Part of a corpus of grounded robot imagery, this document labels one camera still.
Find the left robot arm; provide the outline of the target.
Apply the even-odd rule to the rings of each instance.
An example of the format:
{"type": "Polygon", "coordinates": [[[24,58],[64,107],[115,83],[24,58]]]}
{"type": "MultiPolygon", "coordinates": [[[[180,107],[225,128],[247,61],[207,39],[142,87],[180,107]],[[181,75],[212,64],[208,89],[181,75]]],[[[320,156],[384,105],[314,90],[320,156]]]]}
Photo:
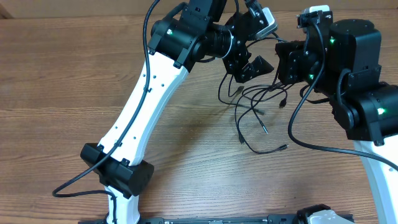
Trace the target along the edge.
{"type": "Polygon", "coordinates": [[[238,83],[273,71],[262,57],[252,58],[246,42],[277,29],[271,11],[246,1],[225,25],[219,20],[224,1],[181,2],[157,21],[150,32],[141,75],[113,127],[97,143],[83,146],[80,156],[99,175],[108,196],[105,223],[137,223],[139,196],[154,172],[145,149],[165,106],[176,89],[205,56],[222,59],[238,83]]]}

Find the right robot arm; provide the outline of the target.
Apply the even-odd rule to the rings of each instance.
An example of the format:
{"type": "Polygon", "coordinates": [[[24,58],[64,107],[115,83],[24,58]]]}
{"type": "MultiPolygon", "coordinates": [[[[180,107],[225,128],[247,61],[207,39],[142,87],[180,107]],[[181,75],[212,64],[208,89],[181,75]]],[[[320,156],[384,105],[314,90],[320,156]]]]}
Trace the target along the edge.
{"type": "Polygon", "coordinates": [[[297,16],[304,41],[279,43],[279,80],[322,93],[366,171],[379,223],[397,222],[397,86],[382,82],[381,33],[371,21],[333,20],[330,10],[297,16]]]}

